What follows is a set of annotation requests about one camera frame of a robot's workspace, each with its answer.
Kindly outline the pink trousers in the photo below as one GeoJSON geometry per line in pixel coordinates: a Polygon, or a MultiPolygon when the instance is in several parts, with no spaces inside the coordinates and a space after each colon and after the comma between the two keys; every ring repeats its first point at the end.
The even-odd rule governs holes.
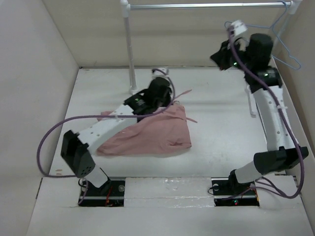
{"type": "Polygon", "coordinates": [[[188,118],[183,105],[175,101],[165,112],[144,118],[104,142],[99,156],[136,156],[179,154],[192,147],[188,118]]]}

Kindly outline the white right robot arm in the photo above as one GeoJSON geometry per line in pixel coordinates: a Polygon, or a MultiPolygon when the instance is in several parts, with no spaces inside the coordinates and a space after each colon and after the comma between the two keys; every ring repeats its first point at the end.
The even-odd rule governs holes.
{"type": "Polygon", "coordinates": [[[235,51],[244,64],[244,78],[253,95],[263,124],[267,150],[254,155],[249,164],[230,173],[227,187],[234,194],[245,189],[246,183],[269,173],[295,167],[299,157],[306,158],[307,147],[301,147],[292,134],[283,101],[283,83],[277,68],[269,65],[273,40],[267,34],[250,36],[248,46],[240,50],[239,40],[234,41],[235,51]]]}

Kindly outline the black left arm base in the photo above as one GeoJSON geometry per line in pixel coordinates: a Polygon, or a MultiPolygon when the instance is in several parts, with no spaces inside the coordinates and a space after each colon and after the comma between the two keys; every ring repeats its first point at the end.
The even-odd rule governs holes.
{"type": "Polygon", "coordinates": [[[125,199],[125,178],[112,179],[105,190],[100,190],[85,180],[78,181],[81,187],[78,206],[80,207],[123,207],[125,199]]]}

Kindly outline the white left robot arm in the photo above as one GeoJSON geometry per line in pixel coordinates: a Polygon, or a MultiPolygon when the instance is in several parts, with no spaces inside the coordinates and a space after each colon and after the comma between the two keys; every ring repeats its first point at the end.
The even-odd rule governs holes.
{"type": "Polygon", "coordinates": [[[171,102],[171,85],[167,76],[154,76],[148,88],[126,99],[102,120],[78,133],[67,131],[63,136],[61,157],[75,176],[84,178],[97,194],[106,194],[111,179],[96,165],[92,155],[123,129],[158,114],[160,107],[168,106],[171,102]]]}

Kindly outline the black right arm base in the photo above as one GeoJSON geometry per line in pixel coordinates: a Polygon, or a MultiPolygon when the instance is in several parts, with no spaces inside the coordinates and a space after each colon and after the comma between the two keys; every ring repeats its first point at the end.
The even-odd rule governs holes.
{"type": "Polygon", "coordinates": [[[259,199],[254,182],[232,186],[227,177],[211,178],[208,193],[216,207],[258,207],[259,199]]]}

